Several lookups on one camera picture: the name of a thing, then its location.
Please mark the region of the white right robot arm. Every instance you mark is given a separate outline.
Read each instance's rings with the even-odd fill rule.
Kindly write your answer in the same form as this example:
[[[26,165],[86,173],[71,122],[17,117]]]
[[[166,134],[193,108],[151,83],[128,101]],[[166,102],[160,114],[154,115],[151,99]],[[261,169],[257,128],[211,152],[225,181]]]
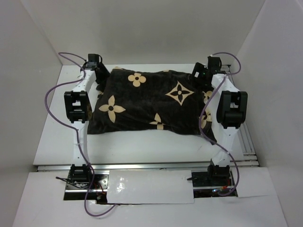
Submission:
[[[206,173],[193,173],[189,178],[194,186],[232,183],[231,163],[234,139],[246,120],[248,94],[237,89],[229,77],[233,73],[222,70],[219,53],[208,56],[207,63],[197,62],[190,81],[204,92],[204,107],[199,117],[199,130],[204,139],[219,150],[212,156]]]

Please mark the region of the black floral pillowcase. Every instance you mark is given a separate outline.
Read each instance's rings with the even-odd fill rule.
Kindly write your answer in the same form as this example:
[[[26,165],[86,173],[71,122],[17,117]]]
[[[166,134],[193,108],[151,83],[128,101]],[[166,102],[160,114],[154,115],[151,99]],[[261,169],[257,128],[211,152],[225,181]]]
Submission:
[[[168,130],[199,135],[204,92],[193,86],[190,75],[113,68],[104,91],[99,91],[88,134]]]

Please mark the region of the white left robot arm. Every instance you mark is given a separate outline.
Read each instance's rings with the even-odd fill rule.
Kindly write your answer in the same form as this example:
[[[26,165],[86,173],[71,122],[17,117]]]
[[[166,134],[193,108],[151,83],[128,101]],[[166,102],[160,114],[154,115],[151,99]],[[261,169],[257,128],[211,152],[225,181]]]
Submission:
[[[76,187],[89,190],[94,182],[94,171],[89,161],[87,128],[92,118],[89,91],[94,82],[102,80],[102,73],[108,71],[99,54],[90,53],[80,68],[80,80],[71,91],[64,93],[66,116],[73,133],[73,158],[69,170],[69,181]]]

